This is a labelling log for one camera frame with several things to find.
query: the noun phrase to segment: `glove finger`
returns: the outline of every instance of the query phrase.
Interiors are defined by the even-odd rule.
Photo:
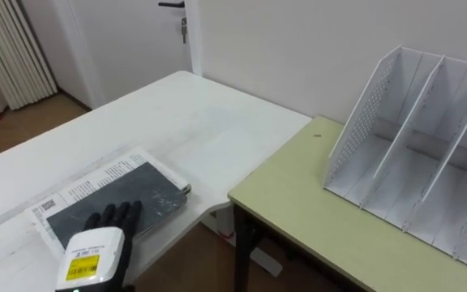
[[[129,208],[126,217],[122,222],[122,230],[126,238],[132,238],[136,233],[136,226],[138,225],[139,215],[142,212],[142,203],[135,201]]]
[[[101,219],[101,215],[99,213],[93,213],[91,216],[86,220],[84,224],[84,228],[82,231],[91,230],[96,228],[98,221]]]
[[[129,207],[130,204],[128,202],[123,202],[117,209],[117,212],[114,213],[113,220],[111,220],[109,226],[120,227],[122,225],[123,218],[127,215],[127,211],[129,211]]]
[[[101,220],[98,222],[98,227],[109,226],[109,222],[113,218],[115,208],[116,207],[114,207],[114,204],[109,204],[107,207],[105,207]]]

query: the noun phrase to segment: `black metal frame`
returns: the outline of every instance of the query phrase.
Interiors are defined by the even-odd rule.
[[[236,234],[233,288],[235,292],[247,292],[248,275],[250,272],[250,254],[264,238],[269,238],[274,243],[283,247],[287,251],[290,259],[292,257],[298,257],[304,260],[306,264],[315,268],[343,291],[360,292],[371,290],[363,283],[357,284],[355,281],[351,281],[345,275],[332,268],[331,265],[326,264],[309,252],[303,250],[297,244],[291,242],[273,228],[255,218],[239,205],[234,205],[233,215]]]

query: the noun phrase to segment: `curtain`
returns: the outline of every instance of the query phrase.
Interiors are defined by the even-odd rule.
[[[0,110],[57,92],[45,58],[16,0],[0,0]]]

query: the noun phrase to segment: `wooden floor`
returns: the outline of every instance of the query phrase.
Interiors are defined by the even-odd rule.
[[[0,120],[0,152],[49,131],[86,111],[63,95],[24,109],[7,111]],[[283,264],[279,277],[251,265],[249,291],[334,292],[328,280],[301,261],[288,261],[270,242],[262,248]],[[197,225],[136,282],[137,291],[233,291],[234,248],[202,225]]]

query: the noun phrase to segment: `white file organizer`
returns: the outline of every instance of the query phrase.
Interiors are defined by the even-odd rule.
[[[404,47],[383,58],[324,187],[467,263],[467,62]]]

